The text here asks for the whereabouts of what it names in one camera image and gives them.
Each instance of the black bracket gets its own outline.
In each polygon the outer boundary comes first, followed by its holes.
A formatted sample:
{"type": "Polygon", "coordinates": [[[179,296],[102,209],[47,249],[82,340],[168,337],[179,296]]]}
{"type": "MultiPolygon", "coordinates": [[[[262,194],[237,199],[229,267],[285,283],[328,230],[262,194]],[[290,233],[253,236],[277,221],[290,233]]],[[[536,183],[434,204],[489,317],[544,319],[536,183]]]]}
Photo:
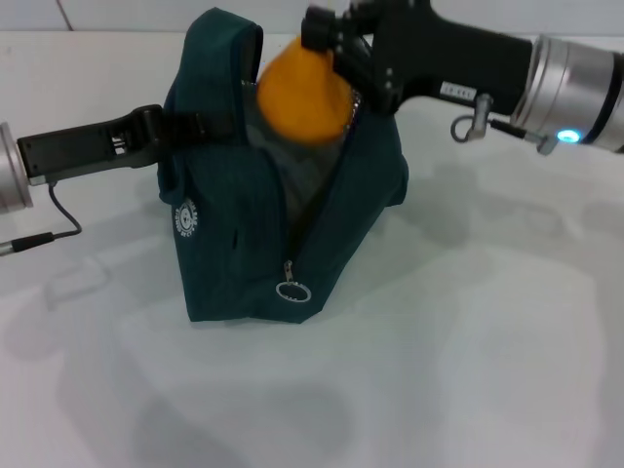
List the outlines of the black bracket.
{"type": "Polygon", "coordinates": [[[31,185],[117,168],[142,168],[175,149],[234,135],[232,116],[168,114],[160,105],[109,122],[18,139],[31,185]]]}
{"type": "Polygon", "coordinates": [[[511,115],[525,92],[532,55],[530,41],[442,19],[430,0],[354,3],[341,18],[310,7],[301,36],[308,49],[333,50],[334,70],[382,113],[416,96],[474,108],[478,96],[489,95],[492,112],[511,115]],[[352,56],[343,44],[363,34],[373,35],[370,56],[339,58],[352,56]]]}

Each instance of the label sticker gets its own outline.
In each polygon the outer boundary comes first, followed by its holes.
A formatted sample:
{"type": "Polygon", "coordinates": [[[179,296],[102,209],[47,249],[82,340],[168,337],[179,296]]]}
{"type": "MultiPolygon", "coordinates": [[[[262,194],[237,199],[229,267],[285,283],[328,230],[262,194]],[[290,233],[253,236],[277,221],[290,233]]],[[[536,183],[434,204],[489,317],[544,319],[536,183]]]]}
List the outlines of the label sticker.
{"type": "Polygon", "coordinates": [[[472,102],[477,97],[477,90],[445,81],[440,88],[440,94],[472,102]]]}

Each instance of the white table surface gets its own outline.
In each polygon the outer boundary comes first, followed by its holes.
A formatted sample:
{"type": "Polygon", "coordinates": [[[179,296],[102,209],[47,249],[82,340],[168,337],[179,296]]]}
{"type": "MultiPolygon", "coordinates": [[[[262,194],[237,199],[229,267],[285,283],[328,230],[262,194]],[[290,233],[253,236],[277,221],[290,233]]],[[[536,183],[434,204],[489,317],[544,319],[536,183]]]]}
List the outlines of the white table surface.
{"type": "MultiPolygon", "coordinates": [[[[0,119],[162,102],[182,39],[1,33],[0,119]]],[[[398,116],[409,196],[301,326],[188,322],[154,168],[61,183],[85,233],[0,260],[0,466],[621,467],[624,159],[459,146],[459,112],[398,116]]],[[[66,227],[33,196],[0,239],[66,227]]]]}

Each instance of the blue indicator light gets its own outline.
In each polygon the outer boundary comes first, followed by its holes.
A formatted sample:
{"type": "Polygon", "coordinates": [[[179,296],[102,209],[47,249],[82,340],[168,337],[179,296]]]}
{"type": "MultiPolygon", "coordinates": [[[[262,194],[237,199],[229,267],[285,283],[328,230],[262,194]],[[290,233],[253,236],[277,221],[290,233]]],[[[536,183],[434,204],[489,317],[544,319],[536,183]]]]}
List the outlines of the blue indicator light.
{"type": "Polygon", "coordinates": [[[564,143],[578,143],[581,140],[581,134],[576,130],[561,130],[557,138],[564,143]]]}

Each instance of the metal ring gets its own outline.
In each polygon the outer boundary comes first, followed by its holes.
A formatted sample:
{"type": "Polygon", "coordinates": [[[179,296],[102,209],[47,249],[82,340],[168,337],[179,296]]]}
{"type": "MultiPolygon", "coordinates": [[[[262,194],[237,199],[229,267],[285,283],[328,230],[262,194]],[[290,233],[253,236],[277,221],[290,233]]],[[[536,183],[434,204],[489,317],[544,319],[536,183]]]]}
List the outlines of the metal ring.
{"type": "Polygon", "coordinates": [[[286,281],[284,283],[280,283],[279,285],[277,285],[275,287],[275,292],[282,299],[285,299],[285,300],[287,300],[289,302],[295,302],[297,304],[303,304],[305,302],[309,302],[310,299],[312,298],[312,292],[308,289],[307,286],[304,286],[304,285],[302,285],[300,283],[296,283],[294,281],[286,281]],[[280,289],[282,287],[284,287],[284,286],[289,286],[291,288],[297,288],[297,289],[303,291],[305,293],[305,298],[297,299],[296,297],[291,297],[289,295],[284,294],[282,291],[280,291],[280,289]]]}
{"type": "Polygon", "coordinates": [[[466,132],[466,136],[459,136],[457,134],[457,125],[459,125],[465,120],[470,120],[472,122],[473,119],[474,119],[473,115],[462,115],[460,117],[457,117],[455,120],[453,120],[452,124],[450,124],[450,135],[452,136],[452,139],[454,139],[458,143],[467,143],[468,140],[470,139],[469,138],[470,129],[468,129],[468,132],[466,132]]]}

